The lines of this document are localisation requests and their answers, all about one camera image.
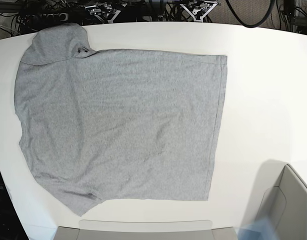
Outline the metal y bracket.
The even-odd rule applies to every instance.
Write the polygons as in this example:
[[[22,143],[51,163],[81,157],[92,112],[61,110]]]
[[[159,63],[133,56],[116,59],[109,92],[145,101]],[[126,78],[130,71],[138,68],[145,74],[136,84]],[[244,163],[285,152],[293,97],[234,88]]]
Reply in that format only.
[[[196,23],[203,23],[209,13],[220,5],[217,0],[184,0],[180,6]]]
[[[114,20],[121,13],[121,10],[114,8],[106,2],[85,6],[84,9],[90,15],[96,17],[102,24],[113,24]]]

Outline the left metal Y bracket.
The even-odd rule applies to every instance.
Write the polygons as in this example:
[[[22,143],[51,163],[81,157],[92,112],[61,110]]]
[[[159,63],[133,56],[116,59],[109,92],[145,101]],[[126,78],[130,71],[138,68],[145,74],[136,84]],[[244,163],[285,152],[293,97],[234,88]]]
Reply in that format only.
[[[113,24],[114,20],[121,13],[121,10],[114,8],[106,2],[85,6],[84,9],[90,15],[96,17],[102,24]]]

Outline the right metal Y bracket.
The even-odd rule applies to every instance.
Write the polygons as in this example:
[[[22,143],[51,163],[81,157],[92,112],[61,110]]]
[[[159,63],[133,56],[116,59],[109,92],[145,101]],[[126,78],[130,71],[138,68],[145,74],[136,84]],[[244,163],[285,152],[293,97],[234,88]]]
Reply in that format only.
[[[180,6],[196,23],[203,23],[209,13],[220,5],[217,0],[184,0]]]

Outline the grey box at right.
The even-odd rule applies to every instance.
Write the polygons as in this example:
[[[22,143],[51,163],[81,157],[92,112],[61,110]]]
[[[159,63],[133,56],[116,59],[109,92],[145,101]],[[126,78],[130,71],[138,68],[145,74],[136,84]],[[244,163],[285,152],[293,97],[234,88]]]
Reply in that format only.
[[[307,240],[307,184],[291,165],[265,192],[255,221],[262,218],[269,218],[279,240]]]

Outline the black device with logo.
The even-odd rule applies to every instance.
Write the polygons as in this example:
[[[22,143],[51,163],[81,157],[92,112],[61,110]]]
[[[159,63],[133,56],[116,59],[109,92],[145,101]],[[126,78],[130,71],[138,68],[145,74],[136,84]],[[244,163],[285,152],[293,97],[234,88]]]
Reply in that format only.
[[[31,24],[44,24],[44,25],[52,25],[52,24],[62,24],[69,20],[69,14],[65,12],[61,13],[42,13],[42,14],[31,14],[26,15],[26,22]]]

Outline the blue blurred object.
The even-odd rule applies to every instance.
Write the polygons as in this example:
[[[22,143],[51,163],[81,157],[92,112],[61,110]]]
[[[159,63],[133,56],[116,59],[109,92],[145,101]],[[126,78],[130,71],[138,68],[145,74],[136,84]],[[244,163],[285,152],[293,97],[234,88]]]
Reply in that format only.
[[[239,240],[278,240],[274,225],[269,218],[261,218],[236,230]]]

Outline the grey tray at bottom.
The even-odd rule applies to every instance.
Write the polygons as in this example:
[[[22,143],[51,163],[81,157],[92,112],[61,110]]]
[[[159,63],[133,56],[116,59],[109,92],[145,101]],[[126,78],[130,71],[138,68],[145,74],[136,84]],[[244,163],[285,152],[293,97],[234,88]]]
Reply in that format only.
[[[55,240],[237,240],[233,227],[212,228],[210,220],[121,222],[81,220],[78,228],[59,226]]]

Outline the grey T-shirt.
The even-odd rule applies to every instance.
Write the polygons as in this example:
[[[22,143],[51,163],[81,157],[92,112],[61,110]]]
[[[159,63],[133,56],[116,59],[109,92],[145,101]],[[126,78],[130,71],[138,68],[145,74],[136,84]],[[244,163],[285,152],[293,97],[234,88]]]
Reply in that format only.
[[[206,201],[225,55],[93,50],[70,23],[39,31],[14,86],[36,182],[78,216],[108,200]]]

